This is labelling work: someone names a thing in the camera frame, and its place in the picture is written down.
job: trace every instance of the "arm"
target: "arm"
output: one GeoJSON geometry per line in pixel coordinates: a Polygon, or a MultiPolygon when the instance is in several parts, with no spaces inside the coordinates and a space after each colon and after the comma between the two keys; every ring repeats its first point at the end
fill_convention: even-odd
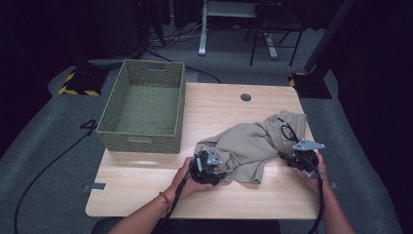
{"type": "MultiPolygon", "coordinates": [[[[165,190],[165,195],[168,200],[172,203],[175,198],[175,190],[180,183],[180,181],[185,176],[189,169],[189,165],[194,158],[186,158],[182,168],[178,170],[175,177],[172,180],[171,185],[165,190]]],[[[189,197],[195,192],[207,191],[212,188],[212,184],[199,184],[195,182],[191,177],[188,178],[185,187],[182,190],[180,199],[189,197]]],[[[109,234],[128,234],[128,233],[151,233],[159,219],[167,211],[168,204],[166,199],[159,195],[155,197],[152,201],[139,208],[132,214],[128,215],[122,221],[120,221],[116,226],[112,228],[109,234]]]]}
{"type": "MultiPolygon", "coordinates": [[[[334,194],[333,189],[330,186],[330,182],[328,180],[328,172],[327,167],[324,164],[324,160],[321,154],[317,154],[319,158],[319,171],[322,173],[321,177],[323,178],[323,185],[322,185],[322,193],[324,195],[324,212],[323,212],[323,220],[324,220],[324,227],[325,233],[335,233],[335,234],[349,234],[349,233],[356,233],[353,229],[352,225],[350,224],[349,220],[344,214],[341,205],[334,194]]],[[[303,178],[307,185],[313,189],[317,194],[319,194],[319,189],[317,185],[317,180],[314,178],[306,177],[301,171],[298,169],[293,169],[294,172],[303,178]]]]}

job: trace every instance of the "green basket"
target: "green basket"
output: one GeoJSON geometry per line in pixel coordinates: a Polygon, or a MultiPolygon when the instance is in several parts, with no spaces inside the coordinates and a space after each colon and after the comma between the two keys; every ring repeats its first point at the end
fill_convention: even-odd
{"type": "Polygon", "coordinates": [[[179,153],[183,62],[126,59],[96,132],[109,151],[179,153]]]}

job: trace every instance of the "gray cloth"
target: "gray cloth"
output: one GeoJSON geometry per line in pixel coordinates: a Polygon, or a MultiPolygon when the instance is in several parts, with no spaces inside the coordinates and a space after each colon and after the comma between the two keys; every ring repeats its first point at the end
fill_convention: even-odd
{"type": "MultiPolygon", "coordinates": [[[[286,123],[299,139],[304,137],[307,115],[283,110],[262,123],[242,123],[217,136],[201,140],[195,153],[201,148],[209,152],[215,147],[216,154],[223,161],[215,171],[227,174],[222,179],[224,182],[261,183],[265,160],[279,156],[279,152],[287,155],[293,153],[295,141],[282,135],[282,125],[286,123]]],[[[284,128],[284,133],[291,137],[288,129],[284,128]]]]}

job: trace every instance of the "person's hand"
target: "person's hand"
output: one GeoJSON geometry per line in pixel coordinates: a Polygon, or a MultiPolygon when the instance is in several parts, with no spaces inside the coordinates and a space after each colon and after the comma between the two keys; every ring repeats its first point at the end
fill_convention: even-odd
{"type": "MultiPolygon", "coordinates": [[[[191,162],[194,159],[195,159],[195,157],[189,157],[189,158],[185,159],[185,162],[184,162],[183,166],[178,170],[175,177],[173,178],[170,187],[165,191],[165,193],[167,194],[167,196],[170,199],[175,197],[176,188],[178,187],[179,183],[182,181],[182,179],[185,176],[186,172],[188,172],[189,166],[191,165],[191,162]]],[[[187,197],[191,196],[193,193],[208,191],[212,187],[213,187],[213,185],[210,184],[210,183],[207,183],[207,184],[197,183],[196,181],[194,181],[194,179],[189,177],[186,180],[186,184],[183,187],[182,193],[180,194],[179,198],[181,198],[181,199],[187,198],[187,197]]]]}
{"type": "MultiPolygon", "coordinates": [[[[324,159],[322,158],[322,155],[317,153],[317,157],[319,158],[319,172],[320,172],[320,176],[322,178],[323,181],[323,187],[329,187],[329,180],[328,180],[328,171],[327,171],[327,167],[324,164],[324,159]]],[[[299,177],[301,177],[302,179],[304,179],[304,181],[306,181],[306,184],[313,189],[317,194],[319,194],[319,186],[318,186],[318,182],[316,178],[312,178],[312,177],[307,177],[306,175],[304,175],[303,172],[301,172],[300,170],[293,168],[292,169],[296,175],[298,175],[299,177]]]]}

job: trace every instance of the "table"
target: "table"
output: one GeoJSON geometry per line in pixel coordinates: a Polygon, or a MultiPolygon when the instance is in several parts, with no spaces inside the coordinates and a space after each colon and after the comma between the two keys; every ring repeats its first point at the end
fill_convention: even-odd
{"type": "MultiPolygon", "coordinates": [[[[208,1],[204,0],[203,6],[203,29],[201,32],[200,49],[198,54],[204,56],[207,53],[207,16],[216,17],[236,17],[236,18],[255,18],[255,6],[258,3],[235,2],[235,1],[208,1]]],[[[274,47],[271,33],[265,33],[265,42],[268,47],[271,59],[278,58],[274,47]]]]}
{"type": "MultiPolygon", "coordinates": [[[[187,83],[179,154],[103,153],[95,182],[104,190],[91,192],[90,216],[126,216],[166,189],[198,141],[240,123],[262,122],[289,110],[303,113],[293,88],[187,83]],[[251,95],[251,101],[241,100],[251,95]]],[[[309,128],[306,138],[311,139],[309,128]]],[[[171,218],[315,219],[319,197],[280,157],[266,161],[261,184],[220,182],[212,190],[180,200],[171,218]]]]}

